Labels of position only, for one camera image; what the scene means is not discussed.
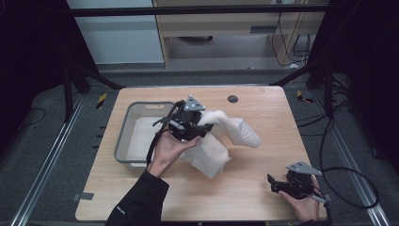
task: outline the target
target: white cloth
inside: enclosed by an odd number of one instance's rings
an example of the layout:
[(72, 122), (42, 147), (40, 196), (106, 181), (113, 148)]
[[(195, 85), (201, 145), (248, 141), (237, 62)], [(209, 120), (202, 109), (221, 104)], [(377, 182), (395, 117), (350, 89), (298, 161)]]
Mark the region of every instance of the white cloth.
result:
[(257, 148), (261, 140), (241, 118), (229, 118), (223, 111), (205, 111), (198, 125), (213, 124), (211, 132), (202, 138), (196, 147), (186, 150), (180, 156), (208, 178), (215, 178), (231, 159), (222, 138), (228, 137), (233, 145)]

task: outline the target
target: person's hand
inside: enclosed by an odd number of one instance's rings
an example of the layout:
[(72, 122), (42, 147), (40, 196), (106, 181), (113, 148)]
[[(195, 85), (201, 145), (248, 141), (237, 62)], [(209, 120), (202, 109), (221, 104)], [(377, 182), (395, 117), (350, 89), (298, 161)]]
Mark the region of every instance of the person's hand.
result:
[(154, 157), (147, 167), (147, 171), (155, 177), (161, 177), (161, 175), (179, 158), (182, 152), (195, 147), (199, 140), (200, 136), (190, 141), (180, 141), (176, 139), (170, 131), (164, 132), (155, 146)]
[[(311, 178), (311, 181), (315, 187), (319, 188), (317, 181), (313, 177)], [(319, 202), (314, 200), (312, 197), (308, 196), (303, 200), (297, 200), (284, 191), (279, 191), (279, 195), (291, 204), (295, 215), (300, 222), (309, 221), (311, 219), (314, 221), (319, 220)]]

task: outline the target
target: gripper camera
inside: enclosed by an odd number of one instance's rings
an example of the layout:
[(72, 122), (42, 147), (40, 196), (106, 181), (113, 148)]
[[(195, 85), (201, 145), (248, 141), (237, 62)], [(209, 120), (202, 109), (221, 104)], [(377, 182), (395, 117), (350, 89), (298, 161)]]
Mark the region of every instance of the gripper camera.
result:
[(204, 110), (205, 106), (189, 95), (186, 102), (183, 100), (176, 102), (168, 116), (160, 122), (167, 121), (172, 135), (179, 140), (191, 140), (197, 136), (205, 137), (206, 133), (212, 130), (213, 125), (208, 123), (197, 125), (201, 118), (200, 112)]
[(321, 176), (321, 171), (304, 162), (297, 162), (286, 168), (288, 169), (287, 174), (285, 174), (287, 182), (276, 181), (270, 174), (267, 174), (267, 181), (271, 185), (272, 192), (279, 193), (282, 190), (297, 200), (309, 196), (321, 203), (331, 200), (329, 196), (325, 197), (325, 195), (315, 192), (315, 186), (311, 182), (311, 176), (313, 174)]

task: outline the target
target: black sleeve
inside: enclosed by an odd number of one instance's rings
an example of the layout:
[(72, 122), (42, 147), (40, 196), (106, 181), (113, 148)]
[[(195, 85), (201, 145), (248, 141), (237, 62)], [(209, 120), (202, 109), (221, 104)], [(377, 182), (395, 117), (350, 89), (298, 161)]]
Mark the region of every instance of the black sleeve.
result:
[(136, 184), (112, 210), (105, 226), (159, 226), (168, 188), (166, 182), (144, 170)]
[(331, 223), (327, 220), (313, 221), (312, 219), (299, 224), (298, 226), (330, 226)]

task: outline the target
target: clear plastic bin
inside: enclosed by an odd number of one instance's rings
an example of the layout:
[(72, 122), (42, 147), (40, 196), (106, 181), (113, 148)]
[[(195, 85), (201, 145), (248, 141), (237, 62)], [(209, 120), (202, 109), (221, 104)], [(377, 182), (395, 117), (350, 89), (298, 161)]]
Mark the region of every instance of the clear plastic bin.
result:
[(152, 125), (166, 117), (173, 105), (172, 102), (134, 102), (129, 105), (114, 151), (115, 159), (128, 170), (147, 167), (147, 152), (162, 123)]

